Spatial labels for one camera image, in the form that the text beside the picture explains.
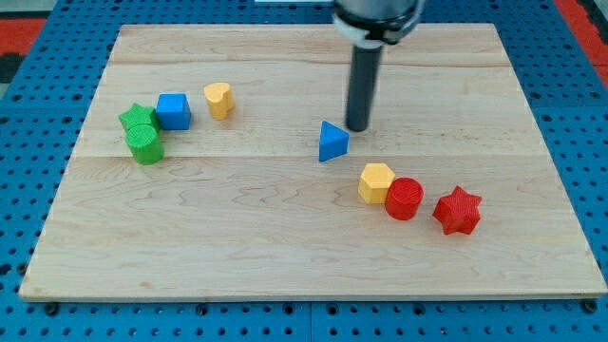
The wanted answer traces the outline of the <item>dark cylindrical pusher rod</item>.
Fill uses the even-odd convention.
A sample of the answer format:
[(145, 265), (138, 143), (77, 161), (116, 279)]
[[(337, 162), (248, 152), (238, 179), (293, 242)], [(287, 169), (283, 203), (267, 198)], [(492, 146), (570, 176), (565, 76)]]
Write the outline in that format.
[(350, 131), (362, 132), (369, 127), (382, 51), (382, 47), (352, 48), (345, 116)]

